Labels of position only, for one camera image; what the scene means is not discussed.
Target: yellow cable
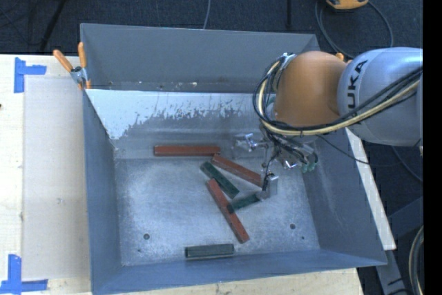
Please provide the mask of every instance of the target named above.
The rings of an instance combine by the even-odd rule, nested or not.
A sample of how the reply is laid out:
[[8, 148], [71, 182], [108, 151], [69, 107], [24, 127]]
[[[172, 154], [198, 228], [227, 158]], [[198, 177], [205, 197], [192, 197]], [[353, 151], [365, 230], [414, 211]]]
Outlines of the yellow cable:
[[[268, 71], [268, 75], [274, 70], [274, 68], [276, 67], [275, 63]], [[360, 115], [357, 115], [356, 117], [350, 118], [348, 120], [345, 120], [344, 122], [335, 124], [333, 126], [328, 126], [326, 128], [321, 128], [321, 129], [313, 129], [313, 130], [306, 130], [306, 131], [294, 131], [294, 130], [287, 130], [287, 129], [280, 129], [277, 128], [273, 125], [271, 125], [270, 123], [261, 120], [262, 124], [264, 124], [264, 126], [271, 132], [276, 133], [276, 134], [281, 134], [281, 135], [288, 135], [288, 136], [299, 136], [299, 135], [316, 135], [316, 134], [324, 134], [324, 133], [330, 133], [332, 131], [336, 131], [338, 129], [341, 128], [345, 128], [347, 126], [351, 126], [352, 124], [355, 124], [361, 120], [364, 120], [372, 115], [374, 115], [375, 113], [378, 113], [379, 111], [383, 110], [384, 108], [387, 108], [388, 106], [392, 105], [393, 103], [395, 103], [399, 98], [401, 98], [402, 96], [408, 94], [410, 91], [414, 90], [415, 88], [417, 88], [417, 86], [419, 85], [419, 81], [420, 80], [416, 80], [412, 85], [408, 86], [407, 88], [403, 89], [401, 92], [395, 94], [395, 96], [389, 98], [387, 101], [378, 104], [377, 106], [361, 113]], [[258, 96], [258, 110], [260, 112], [261, 115], [264, 115], [264, 111], [262, 109], [262, 96], [264, 95], [264, 89], [265, 89], [265, 85], [267, 83], [267, 79], [264, 80], [261, 83], [260, 86], [260, 90], [259, 90], [259, 96]]]

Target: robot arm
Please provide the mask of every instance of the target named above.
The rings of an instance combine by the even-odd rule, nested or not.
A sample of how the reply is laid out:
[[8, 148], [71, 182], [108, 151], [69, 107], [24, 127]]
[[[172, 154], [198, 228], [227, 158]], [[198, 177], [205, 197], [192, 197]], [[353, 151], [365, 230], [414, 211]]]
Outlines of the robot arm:
[[285, 154], [344, 127], [368, 142], [422, 146], [422, 50], [381, 48], [349, 63], [321, 51], [285, 53], [253, 100], [267, 138]]

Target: blue tape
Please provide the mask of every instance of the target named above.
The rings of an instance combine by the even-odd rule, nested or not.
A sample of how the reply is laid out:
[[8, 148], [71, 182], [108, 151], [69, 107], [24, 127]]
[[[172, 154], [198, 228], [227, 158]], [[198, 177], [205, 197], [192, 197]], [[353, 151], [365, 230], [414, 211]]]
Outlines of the blue tape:
[[45, 66], [26, 66], [24, 60], [15, 57], [14, 93], [25, 91], [25, 75], [44, 75], [45, 73]]
[[22, 292], [37, 292], [46, 290], [48, 279], [36, 281], [21, 281], [21, 258], [10, 254], [8, 256], [8, 279], [0, 283], [0, 294], [21, 295]]

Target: black cable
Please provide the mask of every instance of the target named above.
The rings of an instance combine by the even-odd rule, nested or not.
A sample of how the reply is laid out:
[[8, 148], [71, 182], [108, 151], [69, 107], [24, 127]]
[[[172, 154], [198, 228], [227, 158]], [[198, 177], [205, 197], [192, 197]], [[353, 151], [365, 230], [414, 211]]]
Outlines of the black cable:
[[[267, 69], [265, 71], [266, 74], [258, 82], [258, 85], [255, 87], [255, 90], [253, 92], [253, 108], [255, 109], [255, 112], [258, 114], [260, 119], [262, 119], [263, 121], [265, 121], [265, 122], [275, 126], [276, 128], [279, 128], [279, 129], [293, 129], [293, 130], [296, 130], [296, 131], [311, 131], [311, 130], [315, 130], [315, 129], [324, 129], [324, 128], [327, 128], [329, 126], [333, 126], [335, 124], [339, 124], [341, 122], [344, 122], [348, 117], [352, 117], [352, 116], [357, 115], [357, 112], [359, 112], [360, 110], [362, 110], [363, 108], [365, 108], [366, 106], [368, 106], [369, 104], [371, 104], [373, 101], [375, 101], [376, 99], [380, 98], [384, 94], [388, 93], [389, 91], [391, 92], [391, 95], [394, 95], [395, 93], [399, 92], [403, 87], [408, 86], [415, 79], [419, 78], [421, 76], [421, 73], [422, 73], [422, 70], [423, 70], [422, 66], [420, 66], [417, 69], [414, 69], [413, 71], [411, 71], [407, 75], [404, 75], [400, 79], [398, 79], [395, 82], [391, 83], [390, 85], [386, 86], [384, 89], [382, 89], [381, 91], [377, 92], [375, 95], [371, 96], [365, 102], [363, 102], [362, 104], [358, 105], [356, 108], [354, 108], [350, 112], [346, 113], [345, 115], [340, 116], [337, 120], [335, 120], [335, 121], [333, 121], [331, 123], [319, 124], [319, 125], [315, 125], [315, 126], [294, 127], [294, 126], [291, 126], [290, 124], [287, 124], [285, 122], [269, 119], [269, 117], [267, 115], [267, 112], [266, 112], [268, 95], [269, 95], [270, 90], [271, 90], [271, 85], [269, 85], [269, 82], [271, 82], [272, 85], [273, 85], [273, 80], [274, 80], [274, 77], [275, 77], [275, 73], [277, 73], [278, 70], [280, 69], [280, 66], [282, 65], [283, 59], [284, 59], [284, 57], [282, 56], [282, 57], [278, 58], [272, 65], [270, 65], [269, 66], [270, 68], [273, 65], [276, 65], [274, 70], [272, 71], [272, 73], [271, 74], [267, 74], [269, 72], [269, 69]], [[257, 99], [257, 96], [258, 96], [258, 91], [260, 90], [260, 87], [261, 87], [262, 83], [264, 82], [264, 80], [267, 80], [267, 83], [266, 83], [266, 86], [265, 86], [265, 89], [264, 89], [264, 93], [263, 93], [263, 96], [262, 96], [262, 103], [261, 104], [262, 104], [262, 110], [263, 110], [263, 113], [264, 113], [264, 115], [262, 115], [260, 113], [260, 111], [258, 110], [256, 99]], [[378, 104], [380, 104], [380, 103], [384, 102], [385, 100], [387, 100], [388, 97], [389, 96], [384, 97]], [[399, 102], [396, 102], [393, 105], [390, 105], [390, 106], [384, 108], [383, 110], [377, 112], [376, 114], [378, 114], [380, 112], [383, 112], [386, 109], [391, 108], [391, 107], [395, 106], [396, 104], [398, 104], [400, 102], [402, 102], [402, 100], [399, 101]]]
[[[327, 5], [325, 4], [320, 10], [318, 10], [318, 4], [319, 4], [319, 1], [317, 1], [315, 3], [315, 17], [316, 17], [316, 21], [318, 22], [319, 28], [320, 28], [323, 36], [325, 37], [325, 39], [327, 40], [329, 45], [333, 48], [333, 50], [335, 50], [336, 52], [342, 53], [344, 56], [346, 56], [349, 59], [353, 59], [354, 58], [353, 55], [350, 55], [350, 54], [346, 53], [343, 49], [339, 48], [336, 45], [336, 43], [334, 43], [334, 41], [327, 34], [327, 31], [325, 30], [325, 27], [324, 27], [324, 24], [323, 24], [323, 12], [324, 12], [324, 9], [327, 7]], [[370, 5], [381, 16], [381, 19], [384, 21], [385, 25], [387, 26], [388, 33], [390, 35], [389, 47], [393, 47], [393, 45], [394, 45], [394, 35], [393, 35], [393, 30], [392, 30], [392, 27], [391, 27], [389, 21], [387, 20], [385, 15], [379, 10], [379, 8], [373, 4], [373, 2], [371, 0], [368, 1], [367, 4]]]
[[321, 136], [321, 135], [316, 135], [316, 137], [319, 137], [320, 139], [324, 140], [324, 142], [326, 142], [328, 145], [334, 147], [336, 150], [340, 151], [341, 153], [343, 153], [344, 155], [346, 155], [346, 156], [348, 156], [349, 158], [353, 159], [354, 161], [357, 161], [357, 162], [361, 162], [361, 163], [363, 163], [363, 164], [370, 165], [369, 162], [367, 162], [367, 161], [362, 161], [362, 160], [359, 160], [359, 159], [356, 159], [354, 156], [351, 156], [349, 153], [346, 153], [346, 152], [345, 152], [344, 150], [342, 150], [341, 148], [338, 148], [335, 144], [329, 142], [329, 141], [328, 141], [327, 139], [325, 139], [323, 136]]
[[401, 162], [402, 166], [410, 173], [410, 175], [413, 176], [420, 183], [423, 183], [423, 179], [417, 173], [415, 173], [413, 170], [411, 170], [411, 168], [407, 165], [407, 163], [399, 155], [398, 151], [396, 150], [396, 148], [394, 146], [392, 146], [392, 150], [393, 150], [394, 154], [396, 155], [396, 157], [398, 158], [398, 160]]

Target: wooden block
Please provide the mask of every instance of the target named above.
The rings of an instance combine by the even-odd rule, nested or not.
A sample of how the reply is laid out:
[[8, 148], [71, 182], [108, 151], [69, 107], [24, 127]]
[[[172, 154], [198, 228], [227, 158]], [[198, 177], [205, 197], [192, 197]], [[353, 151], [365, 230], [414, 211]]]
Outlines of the wooden block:
[[220, 155], [214, 155], [212, 157], [212, 164], [226, 170], [244, 180], [256, 184], [258, 187], [262, 186], [261, 176], [259, 173], [253, 172], [244, 166], [236, 164]]
[[153, 148], [155, 156], [212, 156], [220, 151], [218, 146], [156, 145]]
[[240, 241], [240, 243], [248, 241], [250, 237], [246, 229], [242, 225], [238, 216], [235, 213], [229, 212], [228, 210], [229, 201], [227, 200], [219, 184], [216, 182], [214, 178], [211, 178], [207, 182], [207, 188], [209, 189], [209, 192], [212, 195], [213, 199], [215, 200], [218, 208], [220, 208], [222, 215], [226, 218], [227, 222], [229, 223], [229, 226], [236, 235], [238, 241]]
[[230, 199], [234, 199], [240, 192], [235, 185], [230, 182], [222, 173], [220, 173], [216, 167], [214, 167], [210, 162], [206, 161], [200, 166], [202, 172], [206, 174], [209, 178], [215, 178], [216, 182], [220, 185], [222, 191], [226, 193]]

